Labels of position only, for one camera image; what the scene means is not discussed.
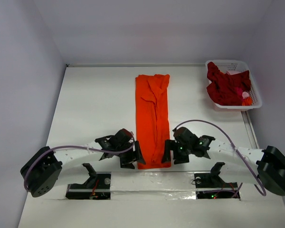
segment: screw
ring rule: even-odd
[[[195,178],[195,183],[197,183],[197,184],[200,184],[200,183],[201,183],[200,177],[196,177],[196,178]]]
[[[105,180],[104,180],[105,182],[105,184],[110,184],[111,183],[111,179],[110,178],[105,178]]]

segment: white table surface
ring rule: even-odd
[[[59,95],[48,145],[82,145],[121,128],[135,134],[135,77],[169,74],[170,130],[188,119],[202,119],[222,127],[237,146],[251,147],[240,112],[216,112],[208,97],[206,70],[197,66],[68,67]],[[212,126],[186,124],[197,136],[207,134],[227,141]],[[190,163],[147,171],[209,171],[214,161],[190,157]],[[137,172],[119,168],[117,158],[92,163],[96,171]],[[40,198],[28,194],[19,227],[285,227],[282,198],[262,197],[244,185],[237,199],[67,200],[54,198],[52,189]]]

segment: white plastic basket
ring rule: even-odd
[[[247,64],[243,61],[237,61],[237,60],[210,60],[206,62],[206,71],[208,71],[208,63],[213,62],[221,72],[226,73],[227,70],[236,70],[238,72],[244,72],[246,70],[249,70],[249,77],[251,81],[251,90],[248,92],[251,99],[252,99],[252,105],[251,106],[223,106],[219,105],[217,103],[214,104],[214,109],[216,111],[247,111],[249,109],[253,108],[260,108],[262,106],[262,100],[260,97],[260,94],[257,90],[256,83],[253,79],[253,76],[251,74],[251,71]]]

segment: orange cloth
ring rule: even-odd
[[[165,140],[170,139],[167,87],[170,75],[136,78],[136,135],[146,164],[138,169],[168,168],[162,164]]]
[[[244,99],[242,106],[251,106],[252,105],[252,99],[251,97],[248,97],[246,99]]]

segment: red clothing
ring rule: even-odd
[[[168,168],[162,164],[165,140],[170,139],[167,87],[169,75],[136,78],[136,135],[146,164],[138,169]]]
[[[207,78],[212,82],[207,87],[207,92],[210,98],[220,105],[241,106],[243,97],[237,92],[237,88],[243,91],[250,91],[251,88],[248,70],[236,75],[228,75],[220,72],[213,62],[208,63]]]

